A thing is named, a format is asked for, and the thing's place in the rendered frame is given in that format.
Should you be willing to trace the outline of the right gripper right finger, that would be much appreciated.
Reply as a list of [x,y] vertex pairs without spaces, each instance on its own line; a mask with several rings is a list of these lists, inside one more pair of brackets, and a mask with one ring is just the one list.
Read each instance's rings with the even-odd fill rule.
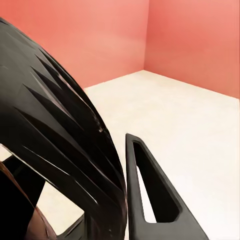
[[[129,240],[210,240],[145,142],[126,133]],[[145,220],[137,167],[156,223]]]

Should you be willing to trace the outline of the electric kettle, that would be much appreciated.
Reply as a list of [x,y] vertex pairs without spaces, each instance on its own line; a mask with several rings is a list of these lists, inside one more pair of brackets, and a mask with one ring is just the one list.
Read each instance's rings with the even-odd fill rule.
[[84,210],[57,235],[36,206],[23,240],[125,240],[127,184],[109,129],[69,72],[2,17],[0,146]]

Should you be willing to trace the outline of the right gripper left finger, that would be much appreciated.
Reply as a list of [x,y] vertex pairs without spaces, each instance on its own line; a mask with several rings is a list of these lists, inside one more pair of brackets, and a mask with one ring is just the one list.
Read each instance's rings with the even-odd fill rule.
[[13,154],[0,162],[0,240],[23,240],[45,183]]

